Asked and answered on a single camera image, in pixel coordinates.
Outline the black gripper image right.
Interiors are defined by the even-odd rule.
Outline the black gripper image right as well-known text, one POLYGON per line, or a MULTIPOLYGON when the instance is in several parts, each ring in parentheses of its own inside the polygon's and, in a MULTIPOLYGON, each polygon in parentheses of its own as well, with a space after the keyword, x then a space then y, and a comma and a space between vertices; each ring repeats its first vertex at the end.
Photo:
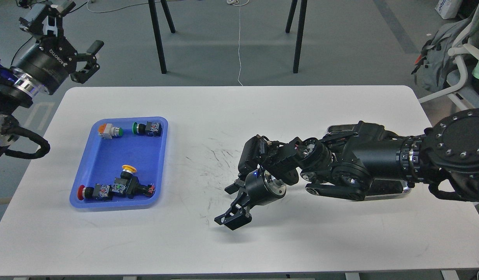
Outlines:
POLYGON ((250 206, 268 205, 281 199, 286 194, 287 184, 277 179, 266 170, 254 170, 245 178, 238 178, 231 185, 225 187, 228 194, 238 193, 224 214, 217 216, 214 221, 218 225, 225 225, 230 230, 236 230, 252 221, 250 206))

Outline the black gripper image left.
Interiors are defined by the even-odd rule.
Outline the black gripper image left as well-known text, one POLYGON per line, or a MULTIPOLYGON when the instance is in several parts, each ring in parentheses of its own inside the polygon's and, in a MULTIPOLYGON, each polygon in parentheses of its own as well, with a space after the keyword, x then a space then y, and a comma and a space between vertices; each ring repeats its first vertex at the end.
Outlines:
POLYGON ((58 5, 46 1, 34 5, 25 17, 19 18, 20 30, 29 33, 36 43, 12 66, 17 76, 14 87, 30 96, 40 91, 52 95, 69 74, 73 82, 84 84, 100 69, 96 54, 104 41, 96 40, 86 53, 78 54, 64 36, 63 18, 75 6, 72 0, 58 5), (78 62, 86 65, 75 71, 78 62))

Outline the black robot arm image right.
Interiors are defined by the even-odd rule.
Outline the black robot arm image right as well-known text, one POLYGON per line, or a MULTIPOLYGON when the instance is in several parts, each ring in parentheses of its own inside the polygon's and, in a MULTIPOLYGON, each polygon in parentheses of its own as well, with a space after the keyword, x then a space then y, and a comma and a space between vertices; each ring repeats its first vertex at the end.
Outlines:
POLYGON ((479 108, 441 119, 422 135, 363 121, 330 126, 321 139, 255 135, 244 145, 238 178, 225 188, 237 197, 215 222, 231 230, 250 223, 252 207, 283 198, 300 177, 316 196, 363 201, 374 181, 395 180, 427 184, 437 199, 479 203, 479 108))

